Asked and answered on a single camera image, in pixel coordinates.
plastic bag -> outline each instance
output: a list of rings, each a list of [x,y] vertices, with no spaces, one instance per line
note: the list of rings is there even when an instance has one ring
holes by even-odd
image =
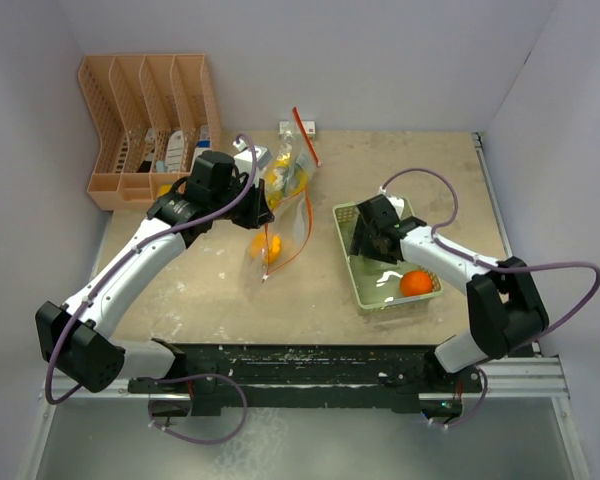
[[[259,231],[247,249],[250,280],[254,276],[266,280],[294,260],[309,241],[313,226],[309,182],[320,165],[294,108],[278,156],[262,172],[275,221]]]

wooden table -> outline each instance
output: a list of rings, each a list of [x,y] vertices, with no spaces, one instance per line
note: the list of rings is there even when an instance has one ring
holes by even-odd
[[[251,132],[276,155],[275,132]],[[226,132],[222,150],[233,153]],[[394,172],[424,166],[446,176],[460,198],[448,238],[486,255],[504,250],[470,133],[323,131],[315,142],[323,162],[311,184],[312,237],[293,264],[264,284],[241,275],[254,233],[216,222],[165,268],[122,319],[115,338],[191,343],[437,344],[468,326],[466,301],[450,285],[441,297],[399,314],[358,313],[332,215],[336,204],[376,194]],[[451,196],[437,179],[410,174],[391,193],[405,196],[429,224],[446,219]],[[116,211],[100,267],[137,229],[142,212]]]

green plastic tray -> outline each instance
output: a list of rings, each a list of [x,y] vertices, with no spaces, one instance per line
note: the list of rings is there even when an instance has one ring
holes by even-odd
[[[413,215],[411,205],[405,200],[402,218]],[[399,262],[397,265],[371,260],[362,256],[349,255],[353,231],[358,221],[355,203],[345,203],[333,207],[342,253],[347,265],[353,291],[361,313],[372,313],[385,308],[411,305],[428,301],[442,295],[442,284],[437,275],[415,263]],[[400,279],[413,270],[426,272],[433,281],[433,292],[425,295],[404,297],[400,292]]]

wall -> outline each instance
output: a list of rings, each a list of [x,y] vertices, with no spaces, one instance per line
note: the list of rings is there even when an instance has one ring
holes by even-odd
[[[0,0],[0,479],[18,471],[37,409],[34,314],[86,280],[102,234],[85,194],[98,142],[81,57],[53,0]]]
[[[486,128],[555,0],[60,0],[88,53],[206,52],[223,120]]]
[[[563,0],[486,134],[514,251],[530,262],[600,265],[600,0]],[[553,318],[592,275],[538,275]],[[600,478],[600,291],[550,339],[563,361],[585,451]]]

orange fruit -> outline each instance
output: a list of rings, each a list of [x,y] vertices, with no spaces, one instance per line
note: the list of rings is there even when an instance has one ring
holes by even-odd
[[[249,253],[251,258],[262,256],[262,263],[272,264],[280,256],[282,241],[278,235],[269,235],[269,248],[267,249],[267,235],[264,232],[257,234],[251,242]]]
[[[400,279],[400,291],[405,297],[433,292],[433,280],[422,270],[405,273]]]

